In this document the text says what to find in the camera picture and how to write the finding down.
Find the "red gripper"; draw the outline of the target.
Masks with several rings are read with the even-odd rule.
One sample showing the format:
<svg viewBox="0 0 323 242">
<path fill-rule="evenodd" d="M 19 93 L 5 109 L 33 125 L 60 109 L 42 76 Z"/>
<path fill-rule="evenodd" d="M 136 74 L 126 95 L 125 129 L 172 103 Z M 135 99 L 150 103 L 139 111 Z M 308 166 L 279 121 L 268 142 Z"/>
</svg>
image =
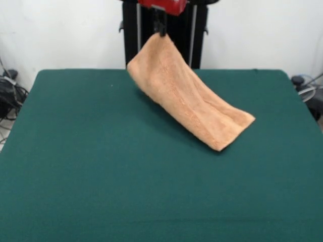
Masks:
<svg viewBox="0 0 323 242">
<path fill-rule="evenodd" d="M 167 33 L 167 14 L 178 16 L 185 10 L 187 4 L 187 0 L 138 0 L 138 2 L 147 8 L 155 8 L 153 28 L 161 37 L 165 37 Z"/>
</svg>

